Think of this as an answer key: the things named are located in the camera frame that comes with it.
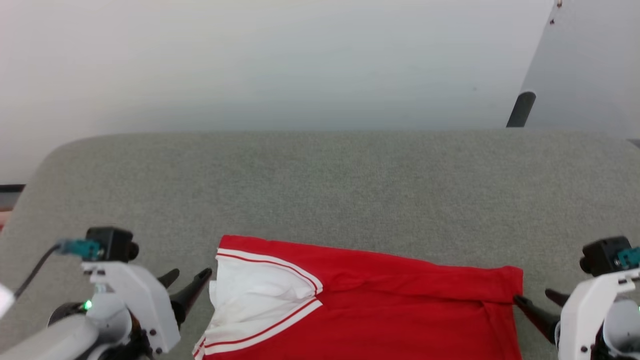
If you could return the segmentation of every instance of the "gray cushion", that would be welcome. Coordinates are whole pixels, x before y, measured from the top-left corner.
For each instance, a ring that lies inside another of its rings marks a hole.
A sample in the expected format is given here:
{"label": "gray cushion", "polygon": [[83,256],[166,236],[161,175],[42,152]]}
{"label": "gray cushion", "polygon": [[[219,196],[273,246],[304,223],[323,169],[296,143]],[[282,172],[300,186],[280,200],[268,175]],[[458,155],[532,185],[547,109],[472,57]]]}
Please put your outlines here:
{"label": "gray cushion", "polygon": [[[0,238],[0,282],[16,288],[62,236],[130,229],[137,263],[186,284],[225,233],[373,250],[446,265],[524,269],[525,294],[588,277],[584,244],[640,243],[640,151],[603,135],[443,133],[116,135],[63,146],[40,166]],[[0,350],[92,288],[53,257],[0,320]],[[213,308],[206,294],[166,356],[189,359]],[[515,310],[525,360],[556,352]]]}

